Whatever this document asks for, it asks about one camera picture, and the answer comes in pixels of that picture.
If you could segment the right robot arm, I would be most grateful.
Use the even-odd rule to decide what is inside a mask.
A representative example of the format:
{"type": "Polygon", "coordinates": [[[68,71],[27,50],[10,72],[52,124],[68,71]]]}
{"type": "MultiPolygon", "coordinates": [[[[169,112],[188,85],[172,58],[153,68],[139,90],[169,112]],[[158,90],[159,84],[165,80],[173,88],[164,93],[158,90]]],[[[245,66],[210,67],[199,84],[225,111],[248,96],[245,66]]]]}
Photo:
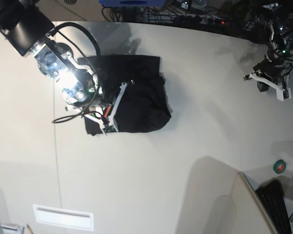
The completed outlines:
{"type": "Polygon", "coordinates": [[[66,109],[76,111],[52,122],[58,124],[84,117],[97,123],[103,134],[118,132],[115,115],[128,83],[108,85],[106,75],[86,55],[83,55],[86,63],[78,63],[69,45],[55,42],[51,37],[65,27],[74,27],[90,40],[99,59],[101,51],[95,38],[77,23],[55,26],[36,3],[35,0],[0,0],[0,33],[21,56],[33,55],[40,72],[60,86],[66,109]]]}

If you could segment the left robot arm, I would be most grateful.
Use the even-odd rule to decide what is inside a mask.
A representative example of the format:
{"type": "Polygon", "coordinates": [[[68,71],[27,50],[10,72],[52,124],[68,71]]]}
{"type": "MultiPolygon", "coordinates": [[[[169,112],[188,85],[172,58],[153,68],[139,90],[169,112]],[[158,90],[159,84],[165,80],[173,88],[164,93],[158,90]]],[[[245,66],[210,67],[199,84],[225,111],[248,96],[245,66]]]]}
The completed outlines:
{"type": "Polygon", "coordinates": [[[288,85],[293,69],[293,29],[289,26],[286,6],[280,0],[252,0],[251,13],[255,22],[267,30],[268,50],[244,80],[255,80],[260,92],[273,88],[280,101],[289,99],[292,97],[288,85]]]}

